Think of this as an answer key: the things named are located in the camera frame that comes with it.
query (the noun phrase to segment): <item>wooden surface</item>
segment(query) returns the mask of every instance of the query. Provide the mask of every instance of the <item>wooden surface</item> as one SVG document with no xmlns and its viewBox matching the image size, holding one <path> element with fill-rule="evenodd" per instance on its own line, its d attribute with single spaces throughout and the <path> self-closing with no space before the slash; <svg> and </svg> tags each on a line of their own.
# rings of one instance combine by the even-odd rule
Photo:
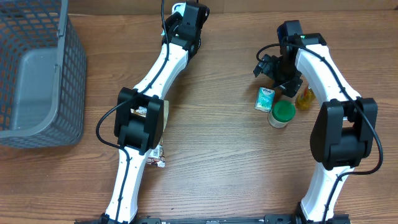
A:
<svg viewBox="0 0 398 224">
<path fill-rule="evenodd" d="M 165 0 L 165 10 L 181 0 Z M 200 0 L 212 13 L 388 10 L 398 0 Z M 160 0 L 70 0 L 69 13 L 85 15 L 160 14 Z"/>
<path fill-rule="evenodd" d="M 349 177 L 336 205 L 353 223 L 398 221 L 398 11 L 297 12 L 211 15 L 202 47 L 172 85 L 164 133 L 166 168 L 147 166 L 140 216 L 251 217 L 290 213 L 305 195 L 315 161 L 310 133 L 314 103 L 284 129 L 254 110 L 259 87 L 255 54 L 277 42 L 276 28 L 300 19 L 320 32 L 351 86 L 379 105 L 382 169 Z M 64 224 L 98 218 L 110 201 L 118 152 L 95 136 L 99 118 L 132 88 L 160 52 L 159 16 L 81 16 L 72 21 L 88 54 L 85 134 L 79 145 L 53 149 L 0 149 L 0 223 Z M 272 49 L 269 54 L 277 54 Z M 102 135 L 113 137 L 114 116 Z M 358 170 L 373 168 L 377 149 Z"/>
</svg>

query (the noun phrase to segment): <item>plastic container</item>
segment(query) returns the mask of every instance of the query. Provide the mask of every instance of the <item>plastic container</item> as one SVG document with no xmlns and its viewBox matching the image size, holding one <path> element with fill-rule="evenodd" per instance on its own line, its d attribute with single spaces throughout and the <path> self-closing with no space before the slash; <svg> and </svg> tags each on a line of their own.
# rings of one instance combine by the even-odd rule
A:
<svg viewBox="0 0 398 224">
<path fill-rule="evenodd" d="M 268 114 L 268 122 L 275 128 L 283 128 L 294 118 L 294 105 L 285 100 L 278 101 Z"/>
<path fill-rule="evenodd" d="M 315 94 L 311 90 L 310 86 L 308 85 L 306 89 L 299 94 L 296 98 L 296 107 L 299 110 L 309 110 L 312 104 L 312 101 L 315 99 Z"/>
<path fill-rule="evenodd" d="M 67 0 L 0 0 L 0 144 L 76 144 L 83 135 L 86 53 Z"/>
</svg>

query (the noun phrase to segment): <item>blue and white package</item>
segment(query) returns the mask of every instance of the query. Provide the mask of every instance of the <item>blue and white package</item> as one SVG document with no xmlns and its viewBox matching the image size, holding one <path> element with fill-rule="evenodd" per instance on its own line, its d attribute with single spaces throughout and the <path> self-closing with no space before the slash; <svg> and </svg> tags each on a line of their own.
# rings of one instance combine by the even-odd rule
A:
<svg viewBox="0 0 398 224">
<path fill-rule="evenodd" d="M 263 112 L 270 112 L 272 108 L 272 102 L 274 101 L 275 91 L 264 87 L 260 87 L 259 94 L 257 95 L 256 105 L 254 109 L 261 110 Z"/>
</svg>

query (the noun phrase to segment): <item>yellow bottle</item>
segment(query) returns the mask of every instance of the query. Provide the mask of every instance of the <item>yellow bottle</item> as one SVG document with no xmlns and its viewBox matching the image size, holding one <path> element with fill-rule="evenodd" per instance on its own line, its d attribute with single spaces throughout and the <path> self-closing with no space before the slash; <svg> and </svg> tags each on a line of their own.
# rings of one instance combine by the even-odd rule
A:
<svg viewBox="0 0 398 224">
<path fill-rule="evenodd" d="M 315 99 L 315 94 L 311 90 L 310 86 L 307 85 L 306 89 L 296 98 L 297 109 L 299 110 L 310 109 L 311 103 L 314 99 Z"/>
</svg>

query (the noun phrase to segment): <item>brown tabletop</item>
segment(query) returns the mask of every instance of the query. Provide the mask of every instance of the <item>brown tabletop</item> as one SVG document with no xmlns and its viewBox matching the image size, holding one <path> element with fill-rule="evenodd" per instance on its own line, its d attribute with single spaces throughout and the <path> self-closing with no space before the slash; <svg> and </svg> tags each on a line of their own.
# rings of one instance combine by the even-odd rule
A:
<svg viewBox="0 0 398 224">
<path fill-rule="evenodd" d="M 319 107 L 299 111 L 284 129 L 254 110 L 256 52 L 277 42 L 276 28 L 299 19 L 319 32 L 350 85 L 379 106 L 376 129 L 385 162 L 376 174 L 349 177 L 336 213 L 358 223 L 398 222 L 398 11 L 212 14 L 202 47 L 170 88 L 164 133 L 166 168 L 146 166 L 139 215 L 160 218 L 253 217 L 291 213 L 305 195 L 315 160 L 309 139 Z M 77 146 L 0 149 L 0 223 L 72 223 L 108 206 L 117 150 L 95 136 L 99 118 L 134 87 L 160 52 L 160 16 L 72 17 L 88 55 L 85 133 Z M 268 51 L 278 54 L 279 49 Z M 114 115 L 104 123 L 113 136 Z M 372 169 L 377 148 L 357 170 Z"/>
</svg>

